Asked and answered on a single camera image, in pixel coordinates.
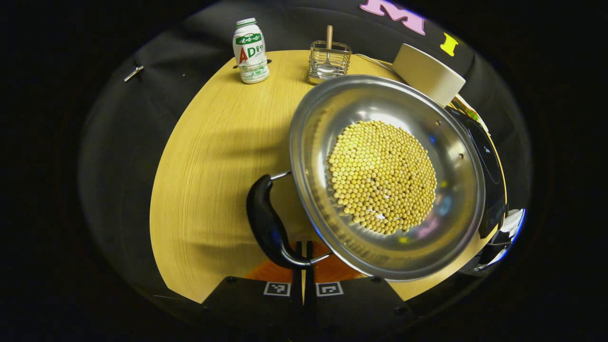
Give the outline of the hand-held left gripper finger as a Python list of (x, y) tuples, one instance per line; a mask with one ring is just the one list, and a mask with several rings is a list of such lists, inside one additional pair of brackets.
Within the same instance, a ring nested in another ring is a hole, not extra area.
[(301, 271), (289, 281), (225, 277), (202, 303), (202, 319), (215, 336), (292, 336), (303, 307)]
[(316, 281), (318, 271), (306, 271), (304, 329), (308, 336), (385, 336), (417, 317), (380, 277), (347, 281)]

